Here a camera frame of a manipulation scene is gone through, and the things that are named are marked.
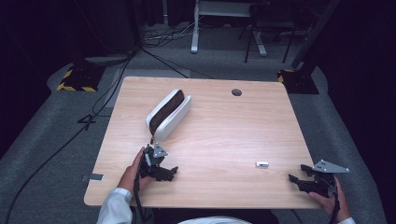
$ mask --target hand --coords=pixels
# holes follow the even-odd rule
[[[128,166],[120,179],[120,183],[117,185],[118,188],[128,189],[131,193],[134,193],[134,178],[136,177],[137,169],[139,167],[140,159],[143,156],[143,150],[145,148],[142,147],[134,158],[134,163],[131,166]],[[140,178],[140,189],[144,189],[146,185],[148,185],[153,180],[152,177]]]
[[[341,222],[349,217],[351,217],[349,209],[347,207],[347,199],[346,195],[341,188],[340,182],[337,178],[335,178],[335,182],[337,184],[338,189],[338,201],[340,202],[340,211],[338,212],[338,216],[336,221]],[[322,208],[329,214],[332,215],[332,210],[334,209],[334,196],[330,198],[325,198],[320,194],[315,192],[309,192],[308,195],[313,198],[318,204],[322,206]]]

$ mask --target gray carpet floor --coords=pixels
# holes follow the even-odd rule
[[[215,79],[276,81],[276,72],[290,68],[302,45],[301,38],[294,40],[286,63],[281,62],[286,49],[284,45],[266,46],[268,56],[265,58],[252,46],[249,59],[244,63],[248,33],[238,40],[241,30],[231,27],[204,29],[200,33],[197,54],[190,53],[191,35],[163,47],[145,49],[173,62],[169,64],[188,73],[191,78],[209,76]],[[97,92],[56,91],[70,65],[66,64],[49,78],[51,96],[0,161],[0,223],[5,221],[19,188],[82,127],[83,124],[77,121],[92,112],[93,105],[106,94],[120,69],[120,65],[108,67]],[[139,70],[157,71],[155,76],[161,70],[172,73],[169,67],[142,50],[137,52],[127,69],[129,74]],[[350,174],[337,177],[357,223],[387,223],[375,182],[327,94],[325,76],[316,69],[312,77],[320,94],[291,94],[290,101],[313,161],[323,159],[350,169]],[[99,100],[95,110],[103,105],[105,99]],[[112,107],[105,107],[101,115],[111,116],[111,112]],[[84,204],[87,183],[80,181],[83,175],[92,172],[109,117],[95,121],[88,131],[81,132],[26,185],[12,209],[10,223],[95,223],[100,207]],[[290,210],[273,212],[280,223],[299,223]],[[328,223],[330,220],[320,209],[296,212],[304,223]]]

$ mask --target wooden table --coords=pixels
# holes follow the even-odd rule
[[[313,165],[284,86],[277,82],[127,77],[108,124],[84,201],[101,205],[125,167],[150,140],[149,112],[173,89],[192,96],[191,111],[162,147],[172,182],[140,192],[147,207],[318,208],[289,182]],[[242,91],[232,95],[233,89]],[[268,169],[255,166],[268,161]]]

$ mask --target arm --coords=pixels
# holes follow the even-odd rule
[[[105,199],[99,213],[97,223],[132,223],[132,211],[129,204],[134,192],[134,178],[137,173],[144,148],[142,147],[134,158],[134,163],[128,166],[116,189],[111,190]],[[151,177],[140,179],[140,189],[143,189]]]
[[[339,224],[355,224],[355,221],[350,215],[347,206],[346,195],[341,188],[340,182],[337,178],[335,178],[335,182],[337,183],[338,201],[340,202],[340,211],[338,212],[336,221]],[[313,198],[317,203],[319,203],[329,215],[332,214],[332,210],[334,209],[334,196],[330,198],[325,198],[315,192],[309,192],[308,195]]]

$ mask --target person's left hand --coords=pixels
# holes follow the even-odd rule
[[[143,150],[145,148],[142,147],[134,158],[134,163],[131,166],[128,166],[120,179],[120,183],[117,185],[118,188],[128,189],[131,193],[134,193],[134,178],[136,177],[137,169],[139,166],[140,159],[143,156]],[[140,178],[140,187],[139,189],[144,189],[147,184],[149,184],[154,178],[147,176],[145,178]]]

